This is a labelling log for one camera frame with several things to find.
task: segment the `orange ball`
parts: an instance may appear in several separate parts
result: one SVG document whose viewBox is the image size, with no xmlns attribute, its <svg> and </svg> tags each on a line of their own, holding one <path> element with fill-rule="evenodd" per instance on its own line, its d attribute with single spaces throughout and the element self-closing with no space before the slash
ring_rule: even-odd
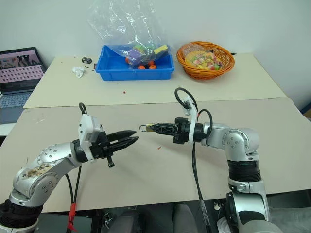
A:
<svg viewBox="0 0 311 233">
<path fill-rule="evenodd" d="M 148 66 L 152 66 L 152 65 L 154 65 L 154 64 L 155 64 L 154 61 L 148 62 Z"/>
</svg>

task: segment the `plastic bag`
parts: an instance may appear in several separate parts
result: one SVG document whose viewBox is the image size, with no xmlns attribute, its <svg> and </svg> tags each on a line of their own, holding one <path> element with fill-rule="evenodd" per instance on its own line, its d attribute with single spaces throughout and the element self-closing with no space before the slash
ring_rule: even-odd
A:
<svg viewBox="0 0 311 233">
<path fill-rule="evenodd" d="M 169 53 L 149 0 L 96 0 L 88 22 L 130 65 L 145 65 Z"/>
<path fill-rule="evenodd" d="M 206 70 L 219 70 L 223 68 L 222 61 L 201 45 L 186 44 L 183 46 L 185 62 L 193 67 Z"/>
</svg>

